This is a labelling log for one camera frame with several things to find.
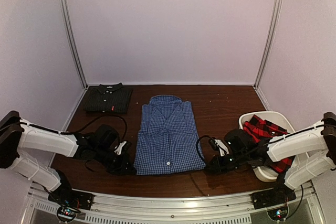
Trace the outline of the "dark shirt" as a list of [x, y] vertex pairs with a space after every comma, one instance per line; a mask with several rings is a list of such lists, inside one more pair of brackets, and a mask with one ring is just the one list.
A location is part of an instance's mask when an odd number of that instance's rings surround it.
[[124, 86], [121, 82], [111, 85], [100, 84], [89, 91], [83, 108], [86, 112], [126, 114], [132, 92], [132, 88]]

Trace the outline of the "blue plaid long sleeve shirt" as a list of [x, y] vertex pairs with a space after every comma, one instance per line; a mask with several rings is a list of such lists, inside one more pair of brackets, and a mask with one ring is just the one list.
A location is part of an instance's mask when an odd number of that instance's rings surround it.
[[134, 167], [137, 175], [168, 175], [205, 167], [192, 104], [157, 95], [142, 106]]

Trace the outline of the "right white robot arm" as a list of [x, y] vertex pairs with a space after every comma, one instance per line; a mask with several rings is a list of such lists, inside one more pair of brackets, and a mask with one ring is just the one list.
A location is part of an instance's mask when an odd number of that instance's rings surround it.
[[335, 114], [326, 112], [322, 120], [295, 131], [279, 112], [243, 114], [239, 128], [223, 140], [209, 138], [217, 151], [205, 165], [207, 172], [223, 174], [243, 165], [252, 167], [262, 182], [277, 182], [269, 192], [279, 204], [294, 190], [320, 174], [335, 169]]

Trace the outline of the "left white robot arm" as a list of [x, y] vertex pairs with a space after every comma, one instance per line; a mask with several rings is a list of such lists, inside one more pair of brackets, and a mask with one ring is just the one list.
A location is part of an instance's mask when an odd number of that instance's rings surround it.
[[78, 160], [95, 160], [110, 174], [133, 175], [137, 170], [130, 161], [130, 146], [130, 142], [106, 124], [100, 125], [94, 132], [84, 133], [82, 129], [63, 132], [33, 124], [22, 119], [17, 111], [9, 111], [1, 119], [1, 168], [11, 169], [42, 185], [64, 205], [71, 205], [76, 199], [66, 176], [40, 164], [25, 153], [25, 149]]

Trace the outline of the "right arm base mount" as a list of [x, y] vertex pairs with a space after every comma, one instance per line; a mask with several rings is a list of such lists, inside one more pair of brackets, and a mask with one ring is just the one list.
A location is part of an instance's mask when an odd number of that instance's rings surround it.
[[291, 189], [273, 188], [252, 193], [251, 199], [254, 209], [265, 208], [272, 221], [284, 221], [289, 216], [288, 203], [296, 199]]

